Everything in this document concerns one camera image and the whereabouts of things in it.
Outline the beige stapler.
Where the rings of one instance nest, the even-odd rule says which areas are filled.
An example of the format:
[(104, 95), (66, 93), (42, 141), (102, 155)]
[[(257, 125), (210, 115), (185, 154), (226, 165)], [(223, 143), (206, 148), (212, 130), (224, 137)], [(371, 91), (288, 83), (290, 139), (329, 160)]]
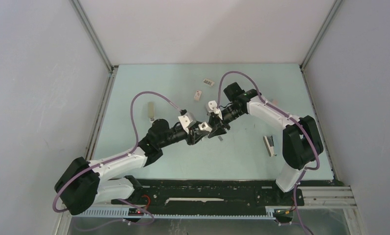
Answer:
[(155, 121), (155, 106), (154, 106), (154, 102), (148, 102), (147, 104), (147, 114), (148, 114), (148, 118), (149, 118), (149, 121), (151, 123), (153, 123)]

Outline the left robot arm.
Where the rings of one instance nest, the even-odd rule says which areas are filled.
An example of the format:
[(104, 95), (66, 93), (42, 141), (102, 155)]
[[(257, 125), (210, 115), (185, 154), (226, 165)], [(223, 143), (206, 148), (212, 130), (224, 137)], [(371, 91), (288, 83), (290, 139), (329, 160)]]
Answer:
[(164, 147), (180, 141), (195, 145), (211, 132), (207, 122), (190, 120), (187, 115), (172, 127), (168, 121), (157, 119), (129, 150), (100, 160), (74, 159), (54, 186), (57, 198), (71, 215), (103, 201), (125, 199), (136, 204), (142, 197), (141, 184), (127, 172), (153, 164), (163, 155)]

